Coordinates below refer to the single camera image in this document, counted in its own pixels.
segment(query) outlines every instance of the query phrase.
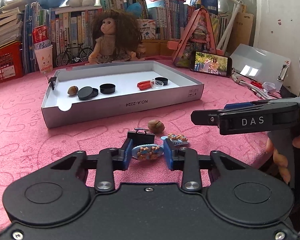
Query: black cap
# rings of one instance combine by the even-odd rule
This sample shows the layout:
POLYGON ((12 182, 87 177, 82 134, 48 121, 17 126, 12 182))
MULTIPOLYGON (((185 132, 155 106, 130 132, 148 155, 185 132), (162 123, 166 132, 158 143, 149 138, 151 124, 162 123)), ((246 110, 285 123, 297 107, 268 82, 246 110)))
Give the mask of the black cap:
POLYGON ((94 98, 99 94, 99 90, 92 87, 84 87, 78 91, 78 98, 82 101, 94 98))
POLYGON ((113 94, 115 92, 114 84, 103 84, 100 86, 100 93, 102 94, 113 94))
POLYGON ((161 81, 164 86, 168 85, 168 81, 169 81, 167 78, 164 77, 157 77, 154 80, 161 81))

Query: pink plush blanket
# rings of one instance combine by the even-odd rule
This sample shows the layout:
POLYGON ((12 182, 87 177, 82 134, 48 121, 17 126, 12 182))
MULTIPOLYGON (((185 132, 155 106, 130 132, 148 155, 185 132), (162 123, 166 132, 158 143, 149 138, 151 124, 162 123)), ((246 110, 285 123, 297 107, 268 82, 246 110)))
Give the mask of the pink plush blanket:
MULTIPOLYGON (((171 65, 170 60, 158 61, 171 65)), ((152 119, 164 123, 165 135, 185 134, 199 154, 221 150, 245 163, 261 166, 269 158, 265 155, 265 133, 221 136, 217 127, 195 126, 190 120, 193 110, 223 108, 228 103, 258 98, 231 79, 178 70, 204 82, 201 100, 51 130, 46 128, 41 113, 48 86, 44 75, 31 73, 0 84, 0 230, 9 224, 2 194, 10 183, 79 149, 92 155, 103 148, 120 147, 127 131, 146 128, 152 119)), ((115 181, 116 186, 120 182, 180 182, 181 172, 168 171, 163 158, 143 163, 132 160, 128 171, 115 172, 115 181)), ((209 185, 206 171, 202 171, 202 181, 209 185)), ((91 172, 87 184, 93 182, 91 172)))

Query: screw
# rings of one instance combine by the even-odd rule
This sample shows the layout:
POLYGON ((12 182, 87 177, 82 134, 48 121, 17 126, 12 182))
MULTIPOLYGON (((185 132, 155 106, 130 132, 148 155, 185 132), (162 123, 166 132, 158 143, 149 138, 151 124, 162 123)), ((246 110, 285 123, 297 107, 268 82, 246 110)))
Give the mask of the screw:
POLYGON ((146 192, 153 192, 153 191, 154 191, 154 188, 153 188, 153 187, 146 187, 146 188, 145 188, 145 191, 146 191, 146 192))
POLYGON ((15 240, 22 240, 23 239, 23 234, 19 231, 14 231, 12 233, 12 237, 15 239, 15 240))
POLYGON ((199 183, 195 181, 189 181, 185 183, 185 188, 189 190, 194 190, 199 188, 199 183))
POLYGON ((97 184, 98 189, 110 189, 111 187, 112 184, 109 181, 102 181, 97 184))
POLYGON ((275 235, 274 239, 275 239, 275 240, 283 240, 285 237, 286 237, 286 234, 285 234, 284 232, 278 232, 278 233, 275 235))

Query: red can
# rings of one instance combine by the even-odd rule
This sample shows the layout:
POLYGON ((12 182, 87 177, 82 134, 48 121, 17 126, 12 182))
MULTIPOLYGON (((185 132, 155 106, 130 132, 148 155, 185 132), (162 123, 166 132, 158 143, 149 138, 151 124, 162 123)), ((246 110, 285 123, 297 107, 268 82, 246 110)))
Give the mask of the red can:
POLYGON ((49 28, 46 25, 35 27, 32 31, 34 49, 44 49, 50 46, 49 28))

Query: bicycle wheel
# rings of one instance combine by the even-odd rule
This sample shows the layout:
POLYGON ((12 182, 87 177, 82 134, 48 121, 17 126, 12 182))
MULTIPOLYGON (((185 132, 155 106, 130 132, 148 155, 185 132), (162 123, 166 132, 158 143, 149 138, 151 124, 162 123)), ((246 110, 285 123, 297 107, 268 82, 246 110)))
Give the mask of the bicycle wheel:
POLYGON ((70 58, 66 53, 60 53, 56 58, 57 67, 66 66, 70 63, 70 58))
POLYGON ((83 49, 80 53, 80 59, 82 62, 88 61, 90 54, 93 52, 92 49, 83 49))

